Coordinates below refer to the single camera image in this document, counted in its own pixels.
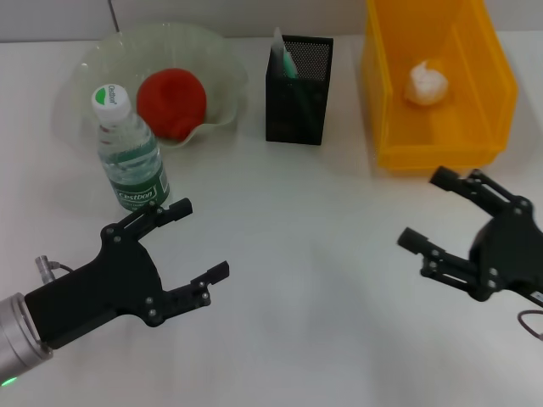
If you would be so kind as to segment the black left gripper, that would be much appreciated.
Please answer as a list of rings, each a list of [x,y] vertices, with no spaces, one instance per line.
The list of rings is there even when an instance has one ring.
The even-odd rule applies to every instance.
[[[101,232],[102,246],[90,263],[25,295],[40,339],[58,349],[122,315],[155,327],[164,320],[211,304],[208,286],[230,276],[226,261],[187,285],[164,293],[147,250],[139,241],[156,228],[193,213],[188,198],[164,208],[154,200]]]

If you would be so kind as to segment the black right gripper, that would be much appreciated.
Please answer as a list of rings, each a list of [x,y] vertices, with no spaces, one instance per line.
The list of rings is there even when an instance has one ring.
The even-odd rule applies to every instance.
[[[422,255],[421,276],[463,291],[479,302],[503,290],[540,302],[542,231],[535,224],[531,202],[517,199],[478,169],[462,177],[440,166],[429,183],[471,201],[492,219],[478,232],[468,259],[450,254],[406,228],[397,244]]]

